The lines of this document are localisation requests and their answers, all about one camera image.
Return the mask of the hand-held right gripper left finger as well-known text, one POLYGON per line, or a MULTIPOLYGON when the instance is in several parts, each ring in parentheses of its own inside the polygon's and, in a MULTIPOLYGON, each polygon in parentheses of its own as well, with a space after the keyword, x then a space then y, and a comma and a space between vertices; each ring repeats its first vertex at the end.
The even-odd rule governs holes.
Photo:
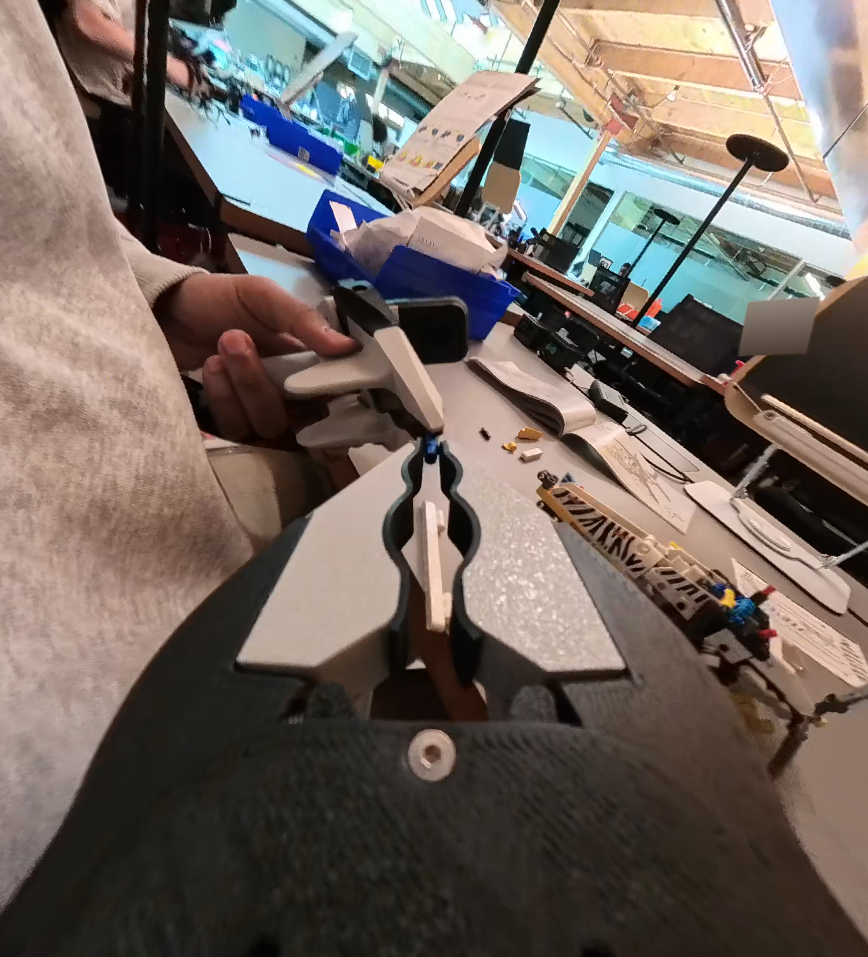
POLYGON ((236 657, 287 676, 390 676, 415 659, 409 637, 425 444, 405 446, 317 508, 236 657))

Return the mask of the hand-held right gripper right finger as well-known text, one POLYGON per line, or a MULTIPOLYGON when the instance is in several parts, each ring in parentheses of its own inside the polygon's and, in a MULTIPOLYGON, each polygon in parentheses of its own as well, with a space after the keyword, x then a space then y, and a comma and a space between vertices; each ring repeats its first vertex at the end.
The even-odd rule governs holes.
POLYGON ((450 647, 462 684, 610 679, 627 667, 555 524, 440 444, 446 533, 459 554, 450 647))

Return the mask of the long white lego beam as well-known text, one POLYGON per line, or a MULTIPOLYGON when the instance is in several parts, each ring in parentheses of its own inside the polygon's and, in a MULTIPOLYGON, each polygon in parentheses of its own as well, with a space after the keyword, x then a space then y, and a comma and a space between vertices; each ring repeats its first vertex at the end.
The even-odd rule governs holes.
POLYGON ((424 594, 428 631, 447 634, 450 630, 453 599, 444 585, 441 539, 446 531, 443 512, 431 500, 417 507, 416 533, 421 559, 420 586, 424 594))

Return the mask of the zebra striped lego helicopter model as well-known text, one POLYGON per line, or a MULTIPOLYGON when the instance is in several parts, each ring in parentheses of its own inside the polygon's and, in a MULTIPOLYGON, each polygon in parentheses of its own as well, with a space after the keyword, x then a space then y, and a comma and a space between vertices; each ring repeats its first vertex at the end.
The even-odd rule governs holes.
POLYGON ((792 682, 775 651, 778 633, 765 610, 775 587, 749 569, 733 565, 732 576, 694 558, 679 544, 665 543, 595 498, 565 475, 537 473, 538 505, 570 526, 614 568, 671 618, 703 661, 729 690, 744 722, 755 733, 774 736, 775 719, 785 735, 767 765, 771 777, 785 772, 810 732, 830 715, 868 702, 868 684, 811 702, 792 682))

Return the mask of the person's left forearm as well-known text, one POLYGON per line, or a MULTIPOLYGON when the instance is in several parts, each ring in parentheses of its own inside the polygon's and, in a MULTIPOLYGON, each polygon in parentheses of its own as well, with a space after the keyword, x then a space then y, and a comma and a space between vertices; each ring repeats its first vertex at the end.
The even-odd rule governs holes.
POLYGON ((129 233, 111 210, 103 222, 105 250, 98 259, 101 275, 119 292, 138 301, 143 298, 153 313, 161 301, 176 293, 185 281, 208 274, 203 268, 153 253, 129 233))

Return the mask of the open lego instruction booklet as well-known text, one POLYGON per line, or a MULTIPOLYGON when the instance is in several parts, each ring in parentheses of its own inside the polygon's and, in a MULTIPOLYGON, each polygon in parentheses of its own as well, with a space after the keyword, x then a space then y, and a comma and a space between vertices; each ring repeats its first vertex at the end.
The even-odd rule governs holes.
POLYGON ((630 495, 679 533, 689 530, 696 506, 681 485, 649 460, 621 425, 600 415, 578 389, 566 382, 539 380, 509 361, 472 357, 466 362, 548 432, 590 451, 630 495))

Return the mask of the person's left hand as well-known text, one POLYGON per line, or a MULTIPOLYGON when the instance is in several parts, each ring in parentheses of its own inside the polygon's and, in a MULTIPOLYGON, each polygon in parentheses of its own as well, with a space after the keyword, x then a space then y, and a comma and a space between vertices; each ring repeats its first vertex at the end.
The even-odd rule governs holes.
POLYGON ((242 444, 275 447, 288 431, 263 358, 337 358, 360 347, 275 282, 249 275, 190 275, 158 298, 153 314, 179 369, 200 371, 213 433, 242 444))

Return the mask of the blue plastic storage bin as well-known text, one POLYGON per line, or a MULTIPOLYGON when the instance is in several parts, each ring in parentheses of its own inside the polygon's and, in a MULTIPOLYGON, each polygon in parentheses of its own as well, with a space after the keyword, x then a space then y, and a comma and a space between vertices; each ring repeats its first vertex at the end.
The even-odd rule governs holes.
POLYGON ((293 158, 306 162, 328 175, 337 175, 343 163, 343 150, 333 139, 312 132, 308 126, 285 119, 275 105, 244 94, 239 102, 243 116, 263 127, 269 144, 293 158))
POLYGON ((499 269, 472 273, 404 246, 396 247, 380 271, 369 275, 340 248, 332 200, 352 206, 356 224, 394 215, 382 214, 331 190, 322 194, 308 221, 307 237, 315 263, 331 282, 366 281, 388 300, 459 298, 467 308, 468 333, 474 340, 486 339, 520 295, 515 286, 498 276, 499 269))

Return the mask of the crumpled white paper bags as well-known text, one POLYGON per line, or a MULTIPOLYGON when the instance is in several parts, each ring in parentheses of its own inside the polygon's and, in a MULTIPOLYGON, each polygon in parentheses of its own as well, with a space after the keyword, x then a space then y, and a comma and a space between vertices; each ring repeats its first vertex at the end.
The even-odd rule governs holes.
POLYGON ((472 273, 498 270, 508 246, 482 226, 428 207, 356 224, 353 207, 330 202, 340 248, 369 275, 377 274, 398 246, 472 273))

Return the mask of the black battery chargers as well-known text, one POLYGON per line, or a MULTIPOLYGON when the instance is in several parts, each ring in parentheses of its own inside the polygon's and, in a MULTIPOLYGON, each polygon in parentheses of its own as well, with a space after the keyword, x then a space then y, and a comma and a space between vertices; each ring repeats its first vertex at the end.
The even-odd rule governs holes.
POLYGON ((595 360, 591 352, 597 345, 592 328, 567 316, 553 316, 545 324, 541 319, 524 314, 514 326, 514 337, 529 351, 562 376, 575 366, 592 374, 595 360))

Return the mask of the black power adapter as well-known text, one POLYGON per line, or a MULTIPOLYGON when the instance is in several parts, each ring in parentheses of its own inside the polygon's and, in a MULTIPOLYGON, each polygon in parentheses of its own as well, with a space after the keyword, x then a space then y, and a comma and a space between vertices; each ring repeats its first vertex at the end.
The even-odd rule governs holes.
POLYGON ((587 395, 598 413, 602 413, 611 420, 623 423, 632 413, 632 409, 617 389, 594 379, 587 395))

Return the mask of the black slanted pole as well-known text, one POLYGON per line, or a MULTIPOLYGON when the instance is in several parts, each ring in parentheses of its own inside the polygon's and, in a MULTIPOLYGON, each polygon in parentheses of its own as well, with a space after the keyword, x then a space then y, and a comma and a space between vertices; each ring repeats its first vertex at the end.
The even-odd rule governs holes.
MULTIPOLYGON (((554 18, 554 15, 558 11, 559 5, 559 1, 542 2, 530 33, 525 42, 523 42, 523 52, 516 64, 514 71, 515 74, 524 76, 529 74, 529 70, 536 61, 537 55, 539 54, 542 43, 547 36, 550 24, 554 18)), ((513 104, 516 102, 517 101, 514 101, 512 104, 503 107, 497 114, 493 124, 488 130, 488 134, 485 138, 482 148, 467 178, 464 190, 461 193, 454 209, 454 214, 459 218, 465 219, 471 209, 473 201, 476 198, 477 191, 483 183, 488 171, 488 167, 498 148, 500 139, 502 138, 507 127, 513 104)))

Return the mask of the silver monitor stand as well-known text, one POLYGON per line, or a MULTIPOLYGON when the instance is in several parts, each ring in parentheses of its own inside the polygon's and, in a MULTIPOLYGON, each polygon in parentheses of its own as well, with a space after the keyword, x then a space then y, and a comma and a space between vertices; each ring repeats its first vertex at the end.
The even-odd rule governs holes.
POLYGON ((840 555, 812 554, 795 543, 789 532, 758 515, 750 506, 749 491, 771 457, 782 451, 868 507, 868 452, 783 405, 757 413, 753 423, 770 442, 739 485, 727 490, 712 481, 699 481, 687 484, 685 492, 801 592, 834 615, 843 616, 851 590, 834 569, 867 551, 868 539, 840 555))

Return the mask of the zebra print sticker sheet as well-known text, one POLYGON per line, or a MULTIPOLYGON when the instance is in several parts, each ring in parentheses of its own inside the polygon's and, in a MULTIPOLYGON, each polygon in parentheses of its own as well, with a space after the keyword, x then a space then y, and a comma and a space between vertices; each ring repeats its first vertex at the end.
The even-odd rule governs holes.
POLYGON ((817 616, 781 590, 765 603, 792 682, 815 702, 868 684, 868 628, 853 616, 817 616))

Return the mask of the black pole with round top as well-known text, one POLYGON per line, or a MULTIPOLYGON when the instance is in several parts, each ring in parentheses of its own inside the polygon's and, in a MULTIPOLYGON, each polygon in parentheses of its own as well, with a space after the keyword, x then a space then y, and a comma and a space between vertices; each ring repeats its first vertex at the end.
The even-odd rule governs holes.
POLYGON ((678 257, 669 267, 664 277, 649 295, 645 304, 641 307, 639 313, 637 314, 637 320, 641 320, 646 316, 648 311, 654 305, 655 301, 666 289, 667 284, 676 276, 677 272, 689 258, 701 237, 715 221, 715 218, 720 210, 727 204, 727 201, 732 197, 739 185, 741 185, 750 170, 755 168, 766 174, 772 174, 786 169, 790 161, 790 157, 786 151, 763 140, 762 138, 749 134, 732 134, 727 138, 726 147, 729 155, 741 162, 739 171, 733 176, 722 195, 716 200, 708 214, 702 220, 694 233, 692 233, 690 239, 683 246, 678 257))

